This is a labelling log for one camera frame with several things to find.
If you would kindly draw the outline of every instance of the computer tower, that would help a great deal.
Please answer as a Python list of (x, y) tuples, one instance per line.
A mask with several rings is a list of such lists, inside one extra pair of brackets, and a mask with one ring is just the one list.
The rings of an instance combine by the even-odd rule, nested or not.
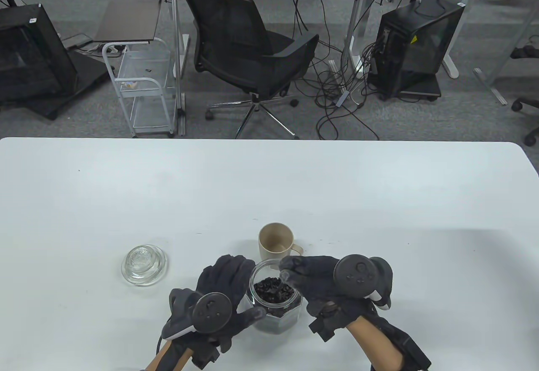
[(407, 89), (421, 96), (423, 83), (435, 88), (426, 95), (439, 96), (435, 74), (463, 11), (463, 3), (419, 0), (383, 15), (368, 82), (385, 98), (403, 96)]
[(76, 89), (77, 69), (43, 6), (0, 9), (0, 103)]

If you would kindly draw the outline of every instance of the chrome chair leg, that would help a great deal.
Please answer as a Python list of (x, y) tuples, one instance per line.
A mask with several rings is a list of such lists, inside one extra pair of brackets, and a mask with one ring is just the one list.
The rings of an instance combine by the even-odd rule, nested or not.
[(279, 125), (280, 125), (281, 127), (283, 127), (283, 128), (284, 128), (284, 129), (285, 129), (291, 136), (293, 136), (295, 139), (299, 139), (298, 136), (297, 136), (296, 134), (294, 134), (291, 130), (289, 130), (289, 128), (288, 128), (286, 125), (284, 125), (283, 123), (281, 123), (281, 121), (279, 121), (279, 119), (278, 119), (277, 117), (275, 117), (275, 115), (273, 115), (273, 113), (271, 113), (270, 110), (266, 109), (266, 107), (265, 107), (263, 104), (260, 105), (260, 108), (263, 109), (266, 113), (268, 113), (268, 115), (269, 115), (271, 118), (273, 118), (275, 121), (277, 121), (277, 123), (279, 123)]
[(227, 103), (212, 104), (210, 107), (208, 107), (208, 110), (211, 110), (211, 109), (228, 109), (229, 107), (245, 107), (250, 103), (252, 103), (250, 100), (228, 101)]
[(245, 124), (247, 124), (247, 121), (249, 120), (249, 117), (251, 117), (251, 114), (253, 113), (255, 107), (256, 107), (256, 104), (253, 103), (249, 111), (247, 111), (247, 115), (245, 115), (245, 118), (243, 119), (243, 121), (241, 121), (241, 125), (237, 129), (236, 136), (234, 137), (234, 139), (237, 139), (237, 137), (240, 136), (241, 131), (243, 131), (243, 128), (245, 127)]

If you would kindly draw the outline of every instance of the black mesh chair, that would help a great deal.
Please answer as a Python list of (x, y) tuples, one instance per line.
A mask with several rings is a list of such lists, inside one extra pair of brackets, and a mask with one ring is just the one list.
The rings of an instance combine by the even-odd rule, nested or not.
[[(253, 111), (264, 111), (291, 136), (298, 138), (265, 106), (285, 97), (290, 82), (301, 78), (314, 57), (318, 34), (307, 33), (293, 40), (269, 32), (252, 0), (186, 0), (195, 17), (197, 45), (195, 69), (208, 71), (221, 80), (250, 94), (251, 99), (214, 104), (206, 111), (213, 119), (213, 109), (249, 107), (235, 138)], [(298, 105), (292, 100), (291, 105)]]

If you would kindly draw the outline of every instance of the hand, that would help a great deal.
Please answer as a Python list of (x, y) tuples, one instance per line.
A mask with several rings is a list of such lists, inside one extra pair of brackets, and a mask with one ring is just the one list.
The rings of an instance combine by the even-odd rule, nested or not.
[(346, 327), (361, 315), (376, 314), (371, 300), (353, 298), (337, 287), (333, 274), (338, 262), (331, 256), (287, 256), (279, 263), (283, 283), (308, 301), (310, 315), (338, 321), (333, 329)]
[[(225, 255), (202, 271), (195, 291), (173, 289), (169, 296), (172, 314), (163, 327), (162, 338), (172, 340), (177, 354), (187, 348), (193, 350), (193, 363), (200, 369), (210, 361), (216, 361), (219, 356), (216, 347), (227, 352), (234, 336), (266, 315), (266, 310), (261, 307), (237, 313), (253, 269), (254, 261), (243, 256)], [(212, 319), (205, 323), (206, 317), (210, 319), (207, 314)], [(197, 323), (200, 319), (203, 327), (196, 328), (195, 325), (200, 326)]]
[(212, 339), (219, 339), (221, 352), (230, 349), (232, 337), (266, 316), (266, 310), (261, 307), (237, 313), (237, 306), (247, 292), (253, 269), (254, 261), (243, 256), (225, 255), (219, 257), (215, 265), (206, 267), (198, 278), (198, 292), (202, 295), (221, 292), (232, 304), (232, 315), (228, 323), (217, 332), (208, 335)]

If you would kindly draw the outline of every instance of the beige mug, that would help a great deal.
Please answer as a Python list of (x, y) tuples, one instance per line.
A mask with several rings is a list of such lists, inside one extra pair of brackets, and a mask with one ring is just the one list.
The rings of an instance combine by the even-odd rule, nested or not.
[(298, 252), (300, 255), (304, 253), (303, 248), (294, 243), (294, 234), (290, 228), (278, 222), (264, 225), (260, 229), (260, 233), (258, 233), (258, 249), (262, 260), (282, 259), (290, 255), (291, 250)]

